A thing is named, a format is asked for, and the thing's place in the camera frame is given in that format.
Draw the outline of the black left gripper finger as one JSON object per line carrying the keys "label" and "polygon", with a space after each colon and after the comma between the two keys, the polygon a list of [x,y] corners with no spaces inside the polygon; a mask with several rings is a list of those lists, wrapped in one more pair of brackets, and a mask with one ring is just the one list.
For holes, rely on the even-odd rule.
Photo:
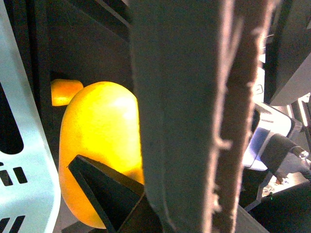
{"label": "black left gripper finger", "polygon": [[144,186],[116,170],[77,155],[69,170],[106,226],[107,233],[160,233]]}

